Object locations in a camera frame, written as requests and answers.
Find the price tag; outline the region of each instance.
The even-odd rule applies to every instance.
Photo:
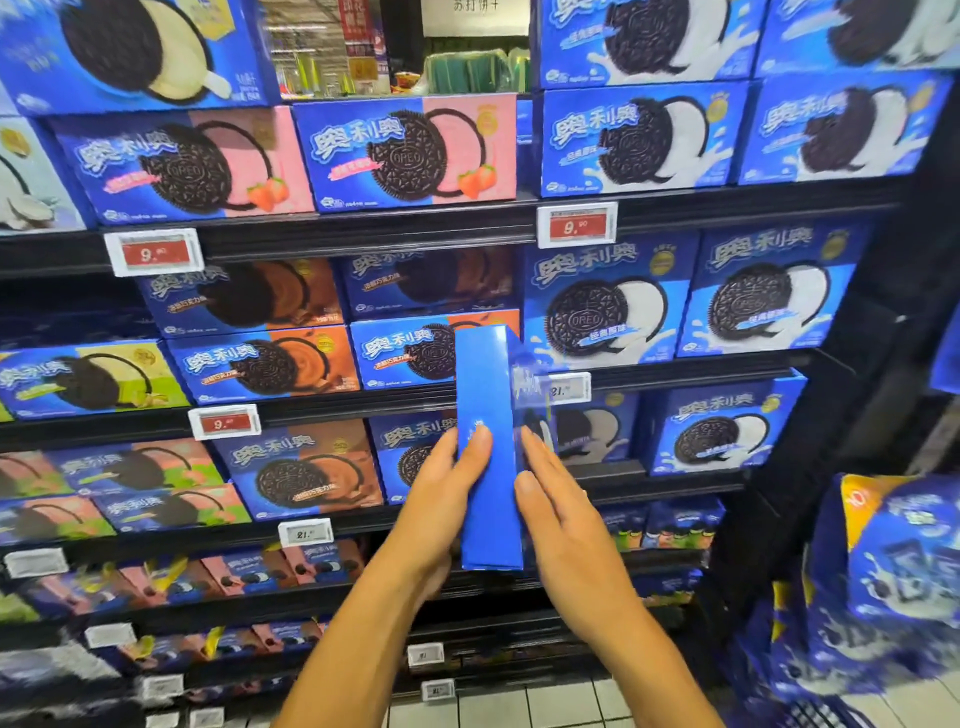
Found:
[[[593,399],[590,372],[562,372],[544,377],[551,404],[576,404]]]
[[[180,695],[183,695],[183,675],[151,675],[140,683],[140,697],[148,702]]]
[[[617,202],[537,208],[537,247],[570,248],[616,242]]]
[[[223,708],[201,708],[190,711],[190,728],[223,728]]]
[[[26,551],[13,551],[3,557],[3,563],[11,579],[48,576],[52,573],[70,571],[62,548],[31,548]]]
[[[407,647],[407,665],[436,665],[444,661],[444,643],[411,644]]]
[[[193,228],[105,232],[104,242],[118,278],[204,269],[200,239]]]
[[[444,680],[427,680],[420,683],[420,697],[424,703],[433,700],[449,700],[457,696],[457,686],[452,677]]]
[[[280,536],[280,545],[314,546],[333,543],[333,526],[330,519],[303,519],[284,521],[276,527]]]
[[[87,627],[84,631],[84,637],[86,637],[86,644],[90,649],[96,649],[97,647],[116,647],[121,644],[133,644],[136,642],[133,625],[129,622],[97,624],[93,627]]]
[[[194,440],[259,435],[260,415],[255,404],[228,404],[224,407],[196,407],[187,412]]]
[[[147,716],[144,728],[177,728],[180,725],[179,713],[154,713]]]

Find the hand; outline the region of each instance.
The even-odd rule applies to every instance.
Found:
[[[481,425],[454,464],[457,429],[444,433],[423,461],[394,529],[377,551],[391,569],[423,584],[420,603],[440,589],[450,571],[450,547],[464,525],[467,496],[487,467],[492,448],[493,436]]]
[[[587,492],[526,427],[522,439],[533,472],[516,477],[516,504],[533,538],[540,581],[567,626],[596,650],[616,640],[643,604]]]

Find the white floor tile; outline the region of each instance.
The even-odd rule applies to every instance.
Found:
[[[526,691],[460,698],[460,728],[530,728]]]
[[[881,695],[847,695],[844,700],[851,708],[866,716],[876,728],[903,728],[897,714]]]
[[[905,728],[960,725],[960,703],[937,680],[892,688],[884,699]]]
[[[593,687],[597,691],[597,700],[600,701],[600,713],[604,720],[613,720],[619,717],[629,717],[630,707],[623,699],[623,693],[613,680],[594,680]]]
[[[457,728],[457,701],[401,703],[390,709],[391,728]]]
[[[947,686],[954,698],[960,700],[960,672],[949,672],[940,678],[940,682]]]
[[[591,682],[530,688],[527,698],[533,728],[559,728],[602,719]]]

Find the person's right hand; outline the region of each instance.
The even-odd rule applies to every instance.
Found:
[[[567,626],[596,649],[636,620],[643,604],[587,492],[527,427],[521,437],[533,472],[516,477],[516,504],[534,542],[540,581]]]

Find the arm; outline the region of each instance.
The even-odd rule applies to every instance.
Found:
[[[540,580],[566,624],[613,675],[638,728],[723,728],[680,651],[636,595],[587,492],[525,427],[523,446],[533,472],[517,476],[516,503]]]
[[[394,529],[314,648],[274,728],[379,728],[410,625],[446,580],[467,495],[491,447],[490,431],[478,428],[454,467],[456,429],[434,446]]]

